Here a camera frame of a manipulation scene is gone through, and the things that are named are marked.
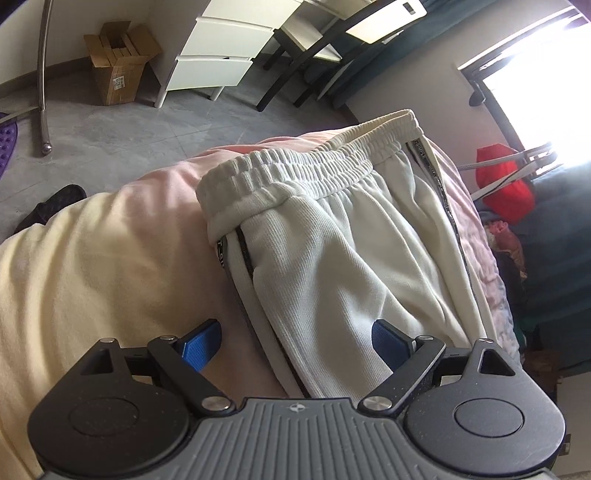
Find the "white strap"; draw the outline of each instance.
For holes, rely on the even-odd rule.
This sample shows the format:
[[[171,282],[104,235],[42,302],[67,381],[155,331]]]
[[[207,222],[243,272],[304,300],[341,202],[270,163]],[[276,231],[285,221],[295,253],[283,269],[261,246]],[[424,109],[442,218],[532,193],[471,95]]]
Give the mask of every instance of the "white strap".
[[[457,170],[458,171],[473,170],[474,168],[489,167],[491,165],[498,165],[499,163],[504,163],[506,161],[511,161],[511,160],[525,160],[527,162],[528,158],[543,155],[551,150],[552,150],[552,142],[548,142],[548,143],[545,143],[544,145],[541,145],[539,147],[531,148],[531,149],[525,150],[523,152],[514,153],[513,155],[508,155],[506,157],[495,158],[493,160],[486,160],[486,161],[481,161],[478,163],[469,163],[466,165],[459,165]]]
[[[536,158],[532,160],[530,163],[528,163],[525,167],[521,167],[519,170],[509,173],[508,175],[505,175],[503,178],[495,180],[494,182],[488,184],[486,187],[474,192],[472,195],[470,195],[470,198],[472,198],[472,201],[475,202],[485,197],[486,195],[490,195],[491,193],[501,190],[507,185],[510,185],[511,183],[528,176],[530,173],[535,172],[539,168],[542,168],[546,165],[550,165],[552,162],[556,160],[557,156],[558,155],[556,154],[556,152],[552,152],[544,157]]]

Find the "purple mat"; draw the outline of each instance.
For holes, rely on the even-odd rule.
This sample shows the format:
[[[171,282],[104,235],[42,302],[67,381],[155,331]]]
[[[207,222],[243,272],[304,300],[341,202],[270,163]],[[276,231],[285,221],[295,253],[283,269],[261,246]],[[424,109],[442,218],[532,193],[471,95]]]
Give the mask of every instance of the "purple mat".
[[[0,118],[3,116],[7,116],[7,113],[0,113]],[[8,161],[14,152],[14,147],[17,144],[17,135],[18,127],[16,121],[0,125],[0,178],[2,178],[2,174],[6,170]]]

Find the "black slipper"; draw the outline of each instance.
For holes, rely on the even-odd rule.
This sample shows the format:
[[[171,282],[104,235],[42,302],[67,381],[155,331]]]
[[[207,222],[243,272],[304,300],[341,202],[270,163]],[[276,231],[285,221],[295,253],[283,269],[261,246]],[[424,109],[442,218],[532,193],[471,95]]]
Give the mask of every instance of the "black slipper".
[[[14,233],[18,233],[35,223],[45,225],[57,212],[85,198],[86,192],[81,186],[67,185],[59,192],[54,193],[48,201],[38,203],[33,211],[18,224]]]

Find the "gray tile floor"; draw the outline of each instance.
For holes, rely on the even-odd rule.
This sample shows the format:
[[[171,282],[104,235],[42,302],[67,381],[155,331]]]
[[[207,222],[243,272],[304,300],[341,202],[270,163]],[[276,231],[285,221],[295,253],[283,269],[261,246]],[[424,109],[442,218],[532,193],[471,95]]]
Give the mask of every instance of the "gray tile floor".
[[[19,121],[16,151],[0,179],[0,242],[37,203],[69,183],[81,185],[88,195],[110,192],[211,147],[348,125],[324,102],[310,99],[293,107],[303,89],[296,78],[257,112],[254,105],[282,68],[265,72],[253,65],[240,85],[226,88],[216,102],[207,98],[207,90],[169,92],[160,110],[152,106],[158,82],[149,69],[136,101],[126,105],[101,106],[90,72],[48,82],[54,151],[41,156],[35,117]],[[34,99],[33,88],[13,93],[0,99],[0,112],[14,112]]]

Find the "white cabinet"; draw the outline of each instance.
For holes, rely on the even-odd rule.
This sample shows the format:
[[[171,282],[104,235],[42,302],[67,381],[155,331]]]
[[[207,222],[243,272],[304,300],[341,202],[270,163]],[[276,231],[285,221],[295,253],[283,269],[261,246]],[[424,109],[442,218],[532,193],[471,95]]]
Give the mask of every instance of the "white cabinet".
[[[245,59],[217,57],[179,57],[168,83],[168,90],[235,86],[252,65]]]
[[[302,1],[155,0],[147,24],[164,51],[150,62],[161,85],[155,106],[170,90],[237,85]]]
[[[272,37],[273,29],[217,18],[198,18],[181,55],[253,58]]]
[[[212,0],[203,16],[279,28],[300,4],[296,0]]]

